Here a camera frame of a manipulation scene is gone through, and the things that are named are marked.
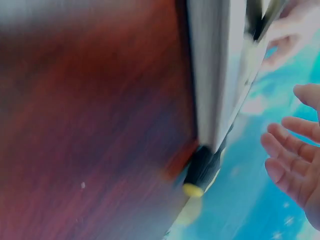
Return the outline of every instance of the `hand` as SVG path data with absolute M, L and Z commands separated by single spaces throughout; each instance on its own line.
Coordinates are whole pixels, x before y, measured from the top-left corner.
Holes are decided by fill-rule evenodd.
M 320 29 L 319 0 L 291 0 L 280 19 L 274 21 L 267 34 L 268 48 L 275 53 L 262 62 L 262 70 L 275 71 L 296 55 Z
M 320 119 L 320 85 L 297 85 L 294 94 L 317 111 Z M 261 136 L 270 155 L 265 168 L 276 186 L 305 212 L 311 225 L 320 231 L 320 147 L 307 144 L 286 129 L 320 143 L 320 123 L 285 117 L 282 125 L 272 123 Z

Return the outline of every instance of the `wood grain surface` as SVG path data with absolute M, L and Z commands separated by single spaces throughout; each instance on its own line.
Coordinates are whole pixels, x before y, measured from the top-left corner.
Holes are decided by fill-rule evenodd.
M 196 147 L 184 1 L 0 0 L 0 240 L 160 240 Z

